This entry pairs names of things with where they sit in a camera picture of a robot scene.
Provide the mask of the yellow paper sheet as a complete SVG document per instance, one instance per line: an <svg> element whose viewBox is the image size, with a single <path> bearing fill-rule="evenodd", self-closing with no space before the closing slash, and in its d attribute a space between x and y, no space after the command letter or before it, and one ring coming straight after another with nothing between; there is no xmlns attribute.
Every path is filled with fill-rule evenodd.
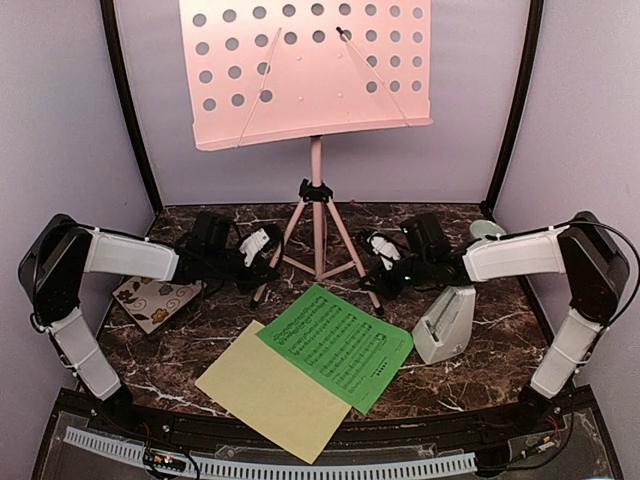
<svg viewBox="0 0 640 480"><path fill-rule="evenodd" d="M247 405L345 402L267 346L258 337L262 329L252 321L195 381L196 387L227 412Z"/></svg>

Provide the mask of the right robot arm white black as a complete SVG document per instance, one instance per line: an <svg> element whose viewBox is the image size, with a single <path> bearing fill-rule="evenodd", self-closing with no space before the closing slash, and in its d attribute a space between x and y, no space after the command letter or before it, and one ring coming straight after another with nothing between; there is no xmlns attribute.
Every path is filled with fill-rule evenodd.
<svg viewBox="0 0 640 480"><path fill-rule="evenodd" d="M361 233L365 249L380 260L361 285L386 300L396 299L406 287L439 290L412 331L415 349L428 365L457 356L467 347L476 285L534 274L566 276L571 292L568 312L525 388L532 395L510 413L511 426L521 434L534 432L547 420L546 400L589 361L603 334L631 304L623 297L629 261L615 242L623 235L590 211L513 234L491 221L475 221L470 227L472 241L458 249L431 213L402 222L400 230L405 244L383 233Z"/></svg>

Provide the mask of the pink perforated music stand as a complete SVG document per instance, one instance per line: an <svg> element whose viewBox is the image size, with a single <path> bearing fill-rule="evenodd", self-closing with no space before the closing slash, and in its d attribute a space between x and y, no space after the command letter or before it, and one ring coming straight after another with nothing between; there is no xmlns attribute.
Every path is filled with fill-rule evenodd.
<svg viewBox="0 0 640 480"><path fill-rule="evenodd" d="M324 231L339 214L322 179L333 134L432 122L428 1L183 1L181 38L197 149L310 142L318 281Z"/></svg>

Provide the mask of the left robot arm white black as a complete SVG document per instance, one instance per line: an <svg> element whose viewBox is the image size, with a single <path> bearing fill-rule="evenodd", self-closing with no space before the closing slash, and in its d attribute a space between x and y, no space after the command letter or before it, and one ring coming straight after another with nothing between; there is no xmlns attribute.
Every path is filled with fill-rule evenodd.
<svg viewBox="0 0 640 480"><path fill-rule="evenodd" d="M174 285L231 283L242 293L278 279L284 234L267 224L241 234L236 223L200 213L175 242L80 223L54 215L21 259L17 276L32 312L34 330L48 337L64 368L95 400L101 417L120 436L141 427L131 393L102 350L83 313L90 277L139 277Z"/></svg>

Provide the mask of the green sheet music page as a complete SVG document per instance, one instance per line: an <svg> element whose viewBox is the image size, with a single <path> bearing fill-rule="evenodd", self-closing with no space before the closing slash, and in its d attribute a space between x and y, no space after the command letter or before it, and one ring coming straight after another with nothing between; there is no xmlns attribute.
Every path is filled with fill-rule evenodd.
<svg viewBox="0 0 640 480"><path fill-rule="evenodd" d="M363 415L414 348L404 329L314 285L258 337L285 360Z"/></svg>

